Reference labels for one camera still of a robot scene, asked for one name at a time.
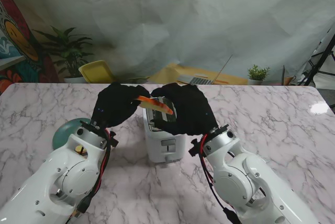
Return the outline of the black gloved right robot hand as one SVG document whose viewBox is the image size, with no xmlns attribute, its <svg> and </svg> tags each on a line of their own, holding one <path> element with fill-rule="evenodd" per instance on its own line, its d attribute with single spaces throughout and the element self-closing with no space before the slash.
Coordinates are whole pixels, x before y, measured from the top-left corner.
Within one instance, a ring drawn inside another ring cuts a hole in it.
<svg viewBox="0 0 335 224">
<path fill-rule="evenodd" d="M 178 85 L 171 83 L 156 88 L 151 93 L 154 97 L 165 97 L 176 109 L 174 122 L 153 119 L 152 123 L 172 135 L 187 134 L 189 136 L 204 135 L 218 124 L 204 93 L 196 85 Z"/>
</svg>

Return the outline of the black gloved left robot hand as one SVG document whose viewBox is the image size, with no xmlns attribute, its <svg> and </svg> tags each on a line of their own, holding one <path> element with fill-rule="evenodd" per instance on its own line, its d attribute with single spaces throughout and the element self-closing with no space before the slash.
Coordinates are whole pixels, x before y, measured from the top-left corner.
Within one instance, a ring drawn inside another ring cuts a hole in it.
<svg viewBox="0 0 335 224">
<path fill-rule="evenodd" d="M 111 83 L 98 94 L 91 116 L 91 124 L 101 128 L 117 126 L 131 117 L 140 101 L 139 96 L 149 98 L 150 93 L 141 85 L 128 86 Z"/>
</svg>

